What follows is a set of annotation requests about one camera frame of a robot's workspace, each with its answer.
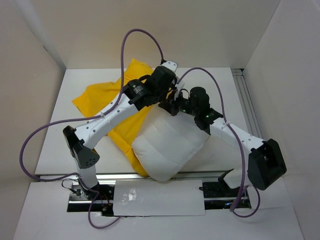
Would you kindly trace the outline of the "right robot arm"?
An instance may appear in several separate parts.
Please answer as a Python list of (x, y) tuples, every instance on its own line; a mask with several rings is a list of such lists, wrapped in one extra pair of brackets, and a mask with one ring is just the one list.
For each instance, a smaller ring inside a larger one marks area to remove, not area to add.
[(230, 196), (240, 186), (266, 190), (287, 172), (278, 142), (272, 138), (255, 137), (228, 122), (210, 106), (209, 100), (204, 88), (194, 87), (188, 98), (184, 98), (182, 93), (178, 96), (171, 93), (159, 107), (172, 116), (179, 112), (193, 116), (200, 130), (218, 137), (240, 152), (242, 167), (228, 170), (219, 177), (220, 194)]

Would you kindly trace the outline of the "white pillow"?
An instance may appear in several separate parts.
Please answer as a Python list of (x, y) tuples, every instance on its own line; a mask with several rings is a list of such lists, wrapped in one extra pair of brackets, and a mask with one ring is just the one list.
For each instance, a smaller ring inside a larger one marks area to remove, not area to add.
[(165, 182), (203, 148), (209, 136), (196, 126), (193, 116), (183, 112), (172, 116), (156, 105), (148, 112), (132, 149), (146, 173)]

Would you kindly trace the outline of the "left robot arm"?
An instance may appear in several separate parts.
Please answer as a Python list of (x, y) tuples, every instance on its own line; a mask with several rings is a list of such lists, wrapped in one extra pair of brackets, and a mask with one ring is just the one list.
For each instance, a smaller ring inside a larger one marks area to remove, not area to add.
[(100, 190), (95, 166), (100, 159), (95, 150), (98, 142), (114, 127), (144, 107), (164, 102), (168, 92), (175, 88), (176, 82), (175, 79), (154, 81), (150, 75), (145, 82), (131, 80), (102, 113), (82, 125), (68, 125), (63, 129), (67, 146), (76, 162), (80, 192), (86, 199), (94, 199)]

